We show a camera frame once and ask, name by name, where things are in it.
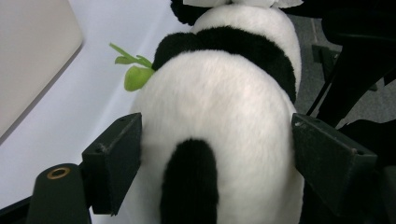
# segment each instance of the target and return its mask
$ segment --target stuffed panda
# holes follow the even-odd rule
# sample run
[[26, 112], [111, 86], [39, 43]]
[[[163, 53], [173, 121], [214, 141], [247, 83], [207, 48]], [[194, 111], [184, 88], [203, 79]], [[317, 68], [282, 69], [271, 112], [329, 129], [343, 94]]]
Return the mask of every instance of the stuffed panda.
[[[141, 167], [125, 199], [134, 224], [299, 222], [298, 39], [277, 7], [241, 2], [196, 7], [191, 31], [157, 48], [132, 109], [143, 118]], [[176, 15], [183, 7], [172, 5]]]

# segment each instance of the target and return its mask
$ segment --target white fur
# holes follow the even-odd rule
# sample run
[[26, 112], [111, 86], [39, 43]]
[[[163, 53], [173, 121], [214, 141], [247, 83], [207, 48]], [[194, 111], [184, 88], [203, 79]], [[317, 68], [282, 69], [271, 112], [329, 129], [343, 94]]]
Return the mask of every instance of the white fur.
[[223, 51], [184, 53], [139, 92], [142, 164], [124, 205], [134, 224], [160, 223], [166, 163], [177, 143], [204, 139], [218, 169], [219, 224], [297, 224], [303, 178], [294, 168], [288, 95], [254, 63]]
[[214, 7], [198, 19], [191, 31], [196, 34], [204, 29], [219, 26], [232, 26], [256, 35], [264, 35], [275, 42], [291, 61], [298, 92], [301, 81], [300, 45], [294, 26], [285, 13], [272, 7]]

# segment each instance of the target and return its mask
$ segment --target black fur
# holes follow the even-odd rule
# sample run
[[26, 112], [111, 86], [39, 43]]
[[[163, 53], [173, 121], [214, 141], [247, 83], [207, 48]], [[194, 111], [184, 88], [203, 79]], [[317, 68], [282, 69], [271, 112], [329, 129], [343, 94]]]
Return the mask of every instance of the black fur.
[[188, 25], [194, 25], [198, 18], [210, 9], [210, 7], [185, 6], [183, 0], [172, 0], [171, 8], [178, 20]]
[[224, 50], [244, 56], [273, 77], [290, 100], [295, 102], [296, 80], [290, 59], [283, 50], [265, 36], [232, 27], [211, 28], [197, 35], [179, 33], [167, 36], [157, 48], [153, 69], [158, 70], [181, 52], [202, 49]]
[[162, 224], [215, 224], [217, 179], [215, 156], [206, 142], [179, 144], [164, 172]]

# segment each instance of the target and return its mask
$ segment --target beige surface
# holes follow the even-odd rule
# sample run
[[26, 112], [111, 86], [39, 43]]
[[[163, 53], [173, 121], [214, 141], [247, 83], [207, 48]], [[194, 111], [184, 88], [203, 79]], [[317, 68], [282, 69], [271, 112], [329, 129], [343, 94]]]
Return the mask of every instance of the beige surface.
[[68, 1], [0, 1], [0, 136], [81, 42]]

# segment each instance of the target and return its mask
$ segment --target gray carpet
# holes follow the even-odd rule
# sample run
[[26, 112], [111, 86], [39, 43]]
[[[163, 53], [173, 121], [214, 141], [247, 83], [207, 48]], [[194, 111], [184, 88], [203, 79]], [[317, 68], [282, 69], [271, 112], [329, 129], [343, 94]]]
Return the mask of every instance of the gray carpet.
[[[295, 106], [299, 113], [305, 114], [314, 103], [324, 84], [322, 66], [315, 62], [312, 46], [323, 46], [336, 51], [341, 51], [342, 48], [327, 41], [321, 30], [319, 19], [298, 16], [290, 16], [290, 18], [300, 40], [303, 59], [302, 81]], [[378, 91], [367, 91], [337, 127], [357, 119], [368, 119], [376, 122], [396, 119], [396, 101], [394, 100], [396, 81], [384, 87], [384, 82], [381, 79], [378, 81], [377, 87]]]

